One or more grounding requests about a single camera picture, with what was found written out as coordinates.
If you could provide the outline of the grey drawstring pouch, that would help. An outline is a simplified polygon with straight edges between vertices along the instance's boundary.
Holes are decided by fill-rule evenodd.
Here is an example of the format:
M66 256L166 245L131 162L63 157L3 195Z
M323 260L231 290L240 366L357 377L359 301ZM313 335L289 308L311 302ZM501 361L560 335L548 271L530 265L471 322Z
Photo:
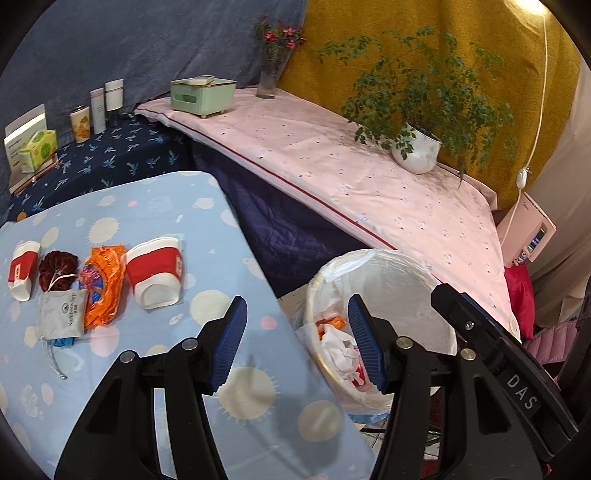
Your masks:
M79 338L84 334L87 291L69 289L42 293L35 326L41 340Z

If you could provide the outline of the orange snack wrapper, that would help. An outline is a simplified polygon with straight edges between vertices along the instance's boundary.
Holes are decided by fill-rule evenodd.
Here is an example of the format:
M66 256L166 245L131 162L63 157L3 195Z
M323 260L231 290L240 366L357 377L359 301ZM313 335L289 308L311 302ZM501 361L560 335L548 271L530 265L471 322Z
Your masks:
M331 319L322 319L319 320L317 323L317 331L318 331L318 338L322 339L325 335L325 331L327 330L327 326L332 326L332 328L342 330L346 327L346 320L342 317L335 316Z
M122 244L91 248L78 274L79 286L87 291L86 330L106 326L116 317L125 278L125 253Z

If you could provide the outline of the red white paper cup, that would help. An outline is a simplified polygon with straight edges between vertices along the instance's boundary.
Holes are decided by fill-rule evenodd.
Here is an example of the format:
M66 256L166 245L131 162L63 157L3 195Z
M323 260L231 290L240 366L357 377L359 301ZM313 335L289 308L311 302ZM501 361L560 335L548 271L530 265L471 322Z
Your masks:
M26 302L31 297L40 247L39 242L29 240L17 245L13 251L7 283L9 293L19 302Z
M126 274L136 302L145 310L178 302L182 287L181 241L161 236L137 244L124 255Z

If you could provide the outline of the dark red velvet scrunchie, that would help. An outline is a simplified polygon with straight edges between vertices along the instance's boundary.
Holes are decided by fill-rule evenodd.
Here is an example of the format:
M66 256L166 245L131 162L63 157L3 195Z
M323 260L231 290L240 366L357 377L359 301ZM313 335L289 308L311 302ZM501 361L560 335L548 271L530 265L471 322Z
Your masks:
M39 264L39 286L43 292L66 291L77 278L78 257L53 250Z

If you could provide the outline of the white glove pair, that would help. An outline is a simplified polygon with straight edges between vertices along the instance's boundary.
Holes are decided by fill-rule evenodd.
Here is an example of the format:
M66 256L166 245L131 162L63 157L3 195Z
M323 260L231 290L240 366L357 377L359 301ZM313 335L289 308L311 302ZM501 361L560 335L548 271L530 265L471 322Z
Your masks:
M356 350L356 341L353 336L330 324L325 324L321 345L332 371L342 380L358 386L360 376L356 369L360 365L361 356Z

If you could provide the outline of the white lined trash bin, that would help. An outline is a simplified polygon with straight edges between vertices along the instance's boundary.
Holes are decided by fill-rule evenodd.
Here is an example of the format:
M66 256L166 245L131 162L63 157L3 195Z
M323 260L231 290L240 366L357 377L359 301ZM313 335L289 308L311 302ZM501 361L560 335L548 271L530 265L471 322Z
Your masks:
M382 394L372 383L370 389L360 391L335 374L322 352L315 323L342 317L346 320L342 331L353 336L349 298L358 294L370 314L389 321L398 335L430 352L455 355L456 333L431 307L431 293L438 285L420 263L384 249L356 250L332 259L308 283L290 324L349 416L357 420L383 417L390 411L393 396Z

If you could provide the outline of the dark blue floral cloth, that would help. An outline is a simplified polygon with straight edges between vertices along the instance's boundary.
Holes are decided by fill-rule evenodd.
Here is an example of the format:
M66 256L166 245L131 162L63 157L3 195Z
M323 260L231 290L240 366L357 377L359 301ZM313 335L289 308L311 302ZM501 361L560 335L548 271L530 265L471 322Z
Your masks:
M1 201L1 219L18 221L78 196L165 173L192 170L191 141L142 116L57 151L57 162Z

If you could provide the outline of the white open cardboard box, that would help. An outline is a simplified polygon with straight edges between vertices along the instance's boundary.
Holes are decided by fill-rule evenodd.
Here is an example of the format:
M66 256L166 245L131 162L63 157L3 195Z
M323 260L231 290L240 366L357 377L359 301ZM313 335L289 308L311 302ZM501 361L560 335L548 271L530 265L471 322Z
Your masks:
M5 128L4 146L10 166L9 191L16 194L35 179L49 171L57 163L57 151L34 173L23 173L18 152L38 130L51 130L47 126L45 105L40 104L29 110Z

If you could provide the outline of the yellow patterned can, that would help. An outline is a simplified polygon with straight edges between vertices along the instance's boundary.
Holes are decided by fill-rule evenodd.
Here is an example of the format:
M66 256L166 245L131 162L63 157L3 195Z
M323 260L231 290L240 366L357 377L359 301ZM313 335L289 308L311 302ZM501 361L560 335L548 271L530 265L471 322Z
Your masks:
M91 136L89 107L79 106L70 113L69 117L75 142L84 143Z

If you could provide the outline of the mustard yellow curtain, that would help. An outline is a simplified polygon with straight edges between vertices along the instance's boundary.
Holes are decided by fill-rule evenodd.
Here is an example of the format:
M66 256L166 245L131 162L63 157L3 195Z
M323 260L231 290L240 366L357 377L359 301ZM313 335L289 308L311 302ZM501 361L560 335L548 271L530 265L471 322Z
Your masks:
M342 115L365 150L432 135L504 208L553 153L580 74L558 21L519 1L312 1L304 36L281 88Z

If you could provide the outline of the white slim bottle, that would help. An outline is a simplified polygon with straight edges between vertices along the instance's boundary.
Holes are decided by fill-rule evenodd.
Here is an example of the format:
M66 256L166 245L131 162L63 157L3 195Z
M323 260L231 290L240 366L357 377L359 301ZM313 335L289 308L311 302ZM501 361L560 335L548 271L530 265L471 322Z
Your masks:
M106 130L104 88L97 88L90 92L90 110L93 132L100 134Z

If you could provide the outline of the white lidded jar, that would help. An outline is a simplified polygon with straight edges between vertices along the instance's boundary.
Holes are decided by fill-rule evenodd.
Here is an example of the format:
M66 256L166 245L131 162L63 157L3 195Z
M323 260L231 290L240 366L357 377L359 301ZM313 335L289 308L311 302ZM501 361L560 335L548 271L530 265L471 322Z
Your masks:
M123 87L123 79L112 80L104 84L105 106L108 112L113 112L122 108Z

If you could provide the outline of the mint green tissue box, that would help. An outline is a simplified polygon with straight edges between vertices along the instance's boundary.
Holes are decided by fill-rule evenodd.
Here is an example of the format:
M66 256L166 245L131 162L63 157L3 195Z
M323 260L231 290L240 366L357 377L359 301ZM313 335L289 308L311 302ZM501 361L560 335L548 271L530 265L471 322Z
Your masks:
M235 88L235 80L212 75L172 80L170 105L173 110L207 118L231 108Z

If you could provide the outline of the blue grey blanket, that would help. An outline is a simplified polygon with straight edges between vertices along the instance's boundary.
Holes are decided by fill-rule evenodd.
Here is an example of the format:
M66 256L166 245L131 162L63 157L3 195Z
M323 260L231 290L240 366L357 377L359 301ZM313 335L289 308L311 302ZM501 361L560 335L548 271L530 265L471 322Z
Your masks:
M304 1L56 1L1 75L1 123L39 104L69 136L70 112L106 82L124 82L125 108L168 92L173 79L211 74L247 85L262 55L260 18L301 25Z

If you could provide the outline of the glass vase red flowers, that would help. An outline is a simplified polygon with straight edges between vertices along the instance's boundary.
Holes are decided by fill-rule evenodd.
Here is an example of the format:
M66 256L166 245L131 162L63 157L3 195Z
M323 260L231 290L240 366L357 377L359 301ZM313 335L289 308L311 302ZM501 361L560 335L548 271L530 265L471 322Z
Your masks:
M273 23L263 17L253 30L263 48L263 67L256 96L270 100L276 97L276 85L290 55L305 43L304 28L290 26L283 21Z

